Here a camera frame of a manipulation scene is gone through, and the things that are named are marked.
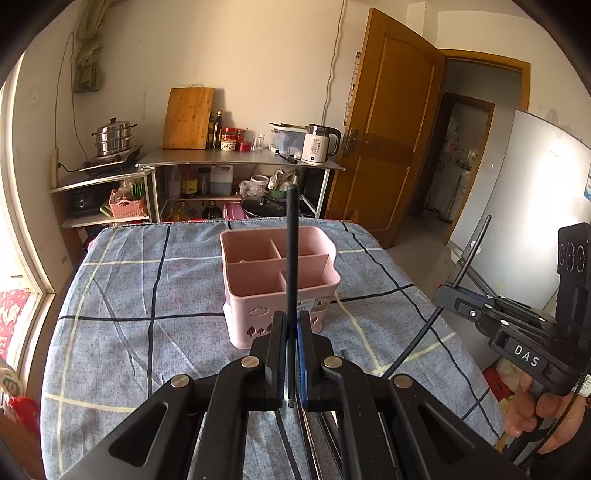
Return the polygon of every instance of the metal pivot screw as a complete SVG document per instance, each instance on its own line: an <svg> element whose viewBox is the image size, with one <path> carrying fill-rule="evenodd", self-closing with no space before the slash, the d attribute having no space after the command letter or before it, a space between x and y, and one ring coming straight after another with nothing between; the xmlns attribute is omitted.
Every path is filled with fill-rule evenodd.
<svg viewBox="0 0 591 480"><path fill-rule="evenodd" d="M253 355L248 355L244 357L240 363L244 368L255 368L259 364L259 359Z"/></svg>
<svg viewBox="0 0 591 480"><path fill-rule="evenodd" d="M183 388L189 384L189 376L185 374L175 375L170 380L170 384L174 388Z"/></svg>
<svg viewBox="0 0 591 480"><path fill-rule="evenodd" d="M343 365L343 361L338 356L328 356L324 359L326 368L338 368Z"/></svg>
<svg viewBox="0 0 591 480"><path fill-rule="evenodd" d="M413 386L413 379L408 375L397 375L394 377L394 385L398 388L410 388Z"/></svg>

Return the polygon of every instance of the electric kettle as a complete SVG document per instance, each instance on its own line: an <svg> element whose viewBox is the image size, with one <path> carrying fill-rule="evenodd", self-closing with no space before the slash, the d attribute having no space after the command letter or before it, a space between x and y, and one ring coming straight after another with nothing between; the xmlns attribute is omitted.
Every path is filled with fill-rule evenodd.
<svg viewBox="0 0 591 480"><path fill-rule="evenodd" d="M324 125L310 124L306 127L304 149L301 159L307 163L323 164L326 157L332 157L339 151L340 131L336 128L325 127ZM329 149L329 135L336 137L335 147L332 152Z"/></svg>

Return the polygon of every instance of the door handle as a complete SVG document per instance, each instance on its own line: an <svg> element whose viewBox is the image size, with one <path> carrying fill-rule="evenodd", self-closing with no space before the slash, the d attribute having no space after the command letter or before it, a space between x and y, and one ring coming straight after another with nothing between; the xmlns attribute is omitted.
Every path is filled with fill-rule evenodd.
<svg viewBox="0 0 591 480"><path fill-rule="evenodd" d="M368 140L364 140L363 138L357 138L359 130L356 128L349 129L349 134L347 135L347 141L345 142L345 155L351 155L353 150L355 149L355 142L361 142L364 144L368 144Z"/></svg>

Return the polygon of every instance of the wooden cutting board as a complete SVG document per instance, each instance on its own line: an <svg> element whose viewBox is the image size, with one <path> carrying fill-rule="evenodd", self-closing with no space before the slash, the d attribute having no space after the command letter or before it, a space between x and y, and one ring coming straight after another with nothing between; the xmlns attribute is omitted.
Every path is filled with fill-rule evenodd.
<svg viewBox="0 0 591 480"><path fill-rule="evenodd" d="M205 148L213 87L170 89L162 148Z"/></svg>

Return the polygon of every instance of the black rod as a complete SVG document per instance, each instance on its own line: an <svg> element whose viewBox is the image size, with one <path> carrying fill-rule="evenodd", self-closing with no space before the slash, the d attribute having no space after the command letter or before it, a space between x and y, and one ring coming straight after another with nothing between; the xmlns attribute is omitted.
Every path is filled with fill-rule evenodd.
<svg viewBox="0 0 591 480"><path fill-rule="evenodd" d="M482 225L482 228L480 229L480 233L478 233L478 237L476 238L476 242L474 243L474 247L472 248L472 250L468 254L468 258L466 259L466 262L464 263L460 272L457 274L456 279L453 281L452 287L457 287L460 284L460 282L462 281L462 279L464 278L464 275L466 274L466 272L468 271L468 267L472 263L472 260L474 259L474 255L476 255L476 251L478 250L478 247L482 243L482 239L484 238L484 234L486 233L486 230L488 229L488 226L491 222L491 218L492 217L490 215L486 216L486 219L484 221L484 225ZM435 309L435 311L431 314L431 316L429 317L429 319L427 320L425 325L423 325L423 328L421 328L421 330L417 333L415 338L413 338L412 341L408 344L408 346L404 349L404 352L402 352L398 356L398 358L394 361L394 363L389 366L389 368L384 372L382 377L390 378L392 376L392 374L396 370L398 370L400 365L402 365L402 362L404 362L407 359L407 357L410 355L410 353L417 347L418 343L423 339L423 337L427 334L429 329L433 326L433 324L435 323L435 321L437 320L437 318L439 317L439 315L442 311L443 311L442 307L437 307Z"/></svg>
<svg viewBox="0 0 591 480"><path fill-rule="evenodd" d="M300 192L296 184L287 187L287 405L295 405L297 334L297 254Z"/></svg>

